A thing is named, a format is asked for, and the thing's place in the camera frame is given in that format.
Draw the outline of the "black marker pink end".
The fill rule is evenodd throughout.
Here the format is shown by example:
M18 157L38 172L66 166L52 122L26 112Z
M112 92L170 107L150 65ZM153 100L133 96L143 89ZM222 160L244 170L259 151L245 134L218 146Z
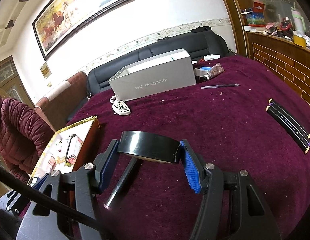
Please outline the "black marker pink end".
M142 162L143 161L141 159L131 158L122 173L122 176L111 192L110 197L105 202L104 208L107 210L113 210L115 206L125 197L137 177Z

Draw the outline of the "black tape roll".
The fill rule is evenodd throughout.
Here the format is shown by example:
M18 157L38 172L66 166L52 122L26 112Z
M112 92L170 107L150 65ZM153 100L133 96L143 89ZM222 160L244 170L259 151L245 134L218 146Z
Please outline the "black tape roll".
M180 142L162 135L124 131L118 144L118 152L138 159L166 164L179 164Z

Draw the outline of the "grey red carton box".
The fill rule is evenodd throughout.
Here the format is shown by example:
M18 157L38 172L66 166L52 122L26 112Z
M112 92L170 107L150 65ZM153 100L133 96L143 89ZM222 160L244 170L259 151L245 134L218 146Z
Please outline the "grey red carton box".
M70 167L75 164L76 159L79 155L79 152L82 148L83 141L80 139L79 136L73 135L73 137L70 140L66 157L65 157L65 165Z

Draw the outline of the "white gold-rimmed tray box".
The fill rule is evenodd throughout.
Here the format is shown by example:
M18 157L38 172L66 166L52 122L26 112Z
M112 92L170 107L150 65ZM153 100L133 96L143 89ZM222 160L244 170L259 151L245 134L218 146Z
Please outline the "white gold-rimmed tray box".
M79 169L89 159L89 151L94 146L99 130L98 118L93 115L56 131L36 163L28 185L35 185L45 174L53 170L70 173ZM65 157L73 135L79 136L83 144L75 164L68 167L65 165Z

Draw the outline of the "white remote key fob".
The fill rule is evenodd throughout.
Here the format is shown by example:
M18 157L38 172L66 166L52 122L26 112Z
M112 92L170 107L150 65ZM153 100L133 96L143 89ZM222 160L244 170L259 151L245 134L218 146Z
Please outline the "white remote key fob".
M116 96L111 97L110 103L114 114L118 114L120 116L126 116L131 114L129 107L122 100L118 100Z

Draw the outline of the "brown upholstered chair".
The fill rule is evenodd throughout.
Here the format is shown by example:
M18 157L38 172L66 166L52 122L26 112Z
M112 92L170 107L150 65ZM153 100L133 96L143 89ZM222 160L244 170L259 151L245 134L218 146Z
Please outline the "brown upholstered chair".
M87 75L78 72L47 93L35 105L35 112L57 131L66 126L88 101Z

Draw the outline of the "maroon bed blanket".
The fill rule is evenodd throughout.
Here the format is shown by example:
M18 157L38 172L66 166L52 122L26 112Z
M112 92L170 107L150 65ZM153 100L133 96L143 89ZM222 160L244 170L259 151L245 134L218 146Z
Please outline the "maroon bed blanket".
M310 133L310 106L263 64L242 56L220 61L225 71L205 82L129 101L131 114L114 114L112 90L93 96L73 122L97 116L101 132L94 158L123 131L185 139L204 160L224 171L245 169L256 182L286 237L310 205L310 150L298 147L266 112L269 99L284 106ZM101 208L118 239L188 239L202 197L190 189L182 165L145 161L127 195L111 211Z

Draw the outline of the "person in maroon jacket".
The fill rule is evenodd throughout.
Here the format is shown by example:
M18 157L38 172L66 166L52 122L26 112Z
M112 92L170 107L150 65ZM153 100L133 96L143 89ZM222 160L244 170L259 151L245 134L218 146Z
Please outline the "person in maroon jacket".
M27 182L54 131L28 105L0 96L0 155L9 171Z

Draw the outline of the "thin ballpoint pen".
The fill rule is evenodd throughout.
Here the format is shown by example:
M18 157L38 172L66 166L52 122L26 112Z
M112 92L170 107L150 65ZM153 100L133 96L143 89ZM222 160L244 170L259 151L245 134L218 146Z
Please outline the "thin ballpoint pen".
M222 85L210 85L210 86L202 86L201 89L213 89L213 88L224 88L224 87L239 87L240 84L222 84Z

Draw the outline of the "grey red dragonfly shoebox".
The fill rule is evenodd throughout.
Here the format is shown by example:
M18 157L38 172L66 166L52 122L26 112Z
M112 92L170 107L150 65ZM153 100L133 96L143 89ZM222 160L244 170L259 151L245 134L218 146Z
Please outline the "grey red dragonfly shoebox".
M196 84L191 57L185 49L132 63L109 80L115 96L130 101Z

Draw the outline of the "brown cosmetic tube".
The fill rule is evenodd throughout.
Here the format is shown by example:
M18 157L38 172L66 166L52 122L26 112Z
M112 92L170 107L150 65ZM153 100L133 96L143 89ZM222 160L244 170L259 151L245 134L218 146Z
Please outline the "brown cosmetic tube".
M222 67L222 65L220 63L217 63L206 74L204 74L204 77L207 80L211 80L222 74L224 71L225 69Z

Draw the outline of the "wooden shelf counter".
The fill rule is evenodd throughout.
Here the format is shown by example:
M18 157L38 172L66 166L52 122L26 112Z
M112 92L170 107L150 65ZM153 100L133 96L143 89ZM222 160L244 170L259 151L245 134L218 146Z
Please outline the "wooden shelf counter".
M262 63L310 106L310 50L275 35L246 32L248 56Z

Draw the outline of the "framed horse painting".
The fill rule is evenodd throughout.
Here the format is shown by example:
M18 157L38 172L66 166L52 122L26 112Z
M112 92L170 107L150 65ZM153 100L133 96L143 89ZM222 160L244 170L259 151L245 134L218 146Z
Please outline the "framed horse painting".
M32 23L44 60L73 35L130 0L50 0Z

